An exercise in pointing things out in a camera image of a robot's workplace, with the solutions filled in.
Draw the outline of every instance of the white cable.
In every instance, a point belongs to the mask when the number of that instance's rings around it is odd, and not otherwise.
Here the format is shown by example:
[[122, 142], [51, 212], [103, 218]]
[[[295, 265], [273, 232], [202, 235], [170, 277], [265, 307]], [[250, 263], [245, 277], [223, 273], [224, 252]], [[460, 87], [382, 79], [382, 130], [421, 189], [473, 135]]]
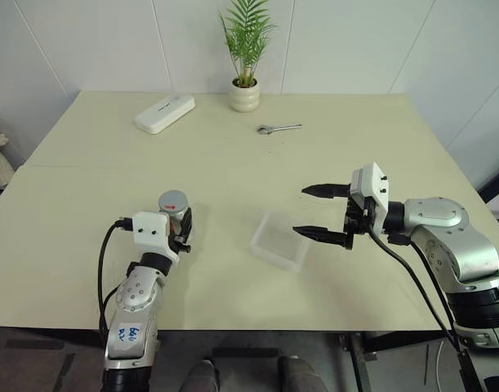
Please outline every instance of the white cable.
[[439, 355], [442, 353], [442, 347], [443, 347], [443, 341], [440, 341], [438, 353], [436, 354], [436, 372], [435, 372], [436, 373], [436, 385], [438, 386], [438, 392], [442, 392], [442, 387], [439, 384], [439, 377], [438, 377]]

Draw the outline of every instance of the floor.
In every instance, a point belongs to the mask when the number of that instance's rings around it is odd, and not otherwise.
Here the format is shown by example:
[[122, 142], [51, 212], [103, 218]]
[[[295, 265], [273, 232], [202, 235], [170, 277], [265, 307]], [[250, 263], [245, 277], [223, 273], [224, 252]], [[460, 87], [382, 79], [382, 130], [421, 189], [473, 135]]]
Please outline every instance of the floor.
[[[298, 354], [322, 377], [330, 392], [355, 392], [349, 353], [338, 335], [323, 332], [167, 332], [162, 336], [151, 378], [151, 392], [178, 391], [190, 367], [215, 347], [275, 348]], [[439, 341], [382, 351], [368, 362], [374, 392], [437, 391], [435, 358]], [[103, 350], [13, 328], [0, 328], [0, 392], [100, 390]], [[218, 358], [222, 391], [278, 391], [276, 359]], [[455, 354], [447, 342], [439, 360], [443, 392], [463, 391]]]

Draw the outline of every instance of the table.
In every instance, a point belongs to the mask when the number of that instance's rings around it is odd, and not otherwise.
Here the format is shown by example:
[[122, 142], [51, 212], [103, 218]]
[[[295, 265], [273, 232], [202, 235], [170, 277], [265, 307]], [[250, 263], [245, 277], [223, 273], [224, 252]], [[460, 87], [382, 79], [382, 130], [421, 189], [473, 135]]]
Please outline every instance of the table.
[[[499, 252], [499, 224], [406, 96], [263, 96], [239, 114], [227, 96], [196, 95], [197, 108], [163, 133], [134, 128], [132, 118], [162, 97], [81, 93], [17, 171], [0, 198], [0, 326], [96, 328], [105, 231], [119, 216], [156, 210], [168, 189], [187, 193], [196, 235], [170, 273], [159, 329], [438, 329], [406, 272], [366, 236], [352, 252], [312, 243], [299, 274], [250, 252], [267, 209], [341, 230], [345, 200], [301, 189], [348, 183], [372, 161], [389, 176], [392, 200], [455, 199]], [[262, 136], [262, 123], [303, 128]], [[446, 319], [416, 254], [394, 248]], [[114, 234], [105, 288], [137, 260], [131, 233]]]

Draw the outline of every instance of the green plant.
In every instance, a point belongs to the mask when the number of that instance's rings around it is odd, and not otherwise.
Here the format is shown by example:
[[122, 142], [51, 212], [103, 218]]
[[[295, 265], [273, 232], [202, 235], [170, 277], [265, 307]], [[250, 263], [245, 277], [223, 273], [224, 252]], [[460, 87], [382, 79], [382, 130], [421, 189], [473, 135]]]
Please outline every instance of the green plant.
[[226, 16], [219, 12], [238, 87], [256, 84], [256, 66], [270, 40], [270, 31], [276, 27], [265, 8], [267, 1], [231, 0], [234, 9], [228, 8]]

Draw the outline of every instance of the potted plant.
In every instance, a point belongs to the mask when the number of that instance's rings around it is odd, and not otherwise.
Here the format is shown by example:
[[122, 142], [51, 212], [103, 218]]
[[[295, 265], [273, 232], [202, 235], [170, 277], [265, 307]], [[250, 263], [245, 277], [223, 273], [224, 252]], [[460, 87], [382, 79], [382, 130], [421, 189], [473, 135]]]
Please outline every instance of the potted plant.
[[260, 103], [260, 86], [255, 70], [270, 40], [271, 23], [268, 0], [231, 0], [233, 9], [219, 13], [225, 43], [237, 77], [231, 83], [230, 102], [239, 112], [250, 112]]

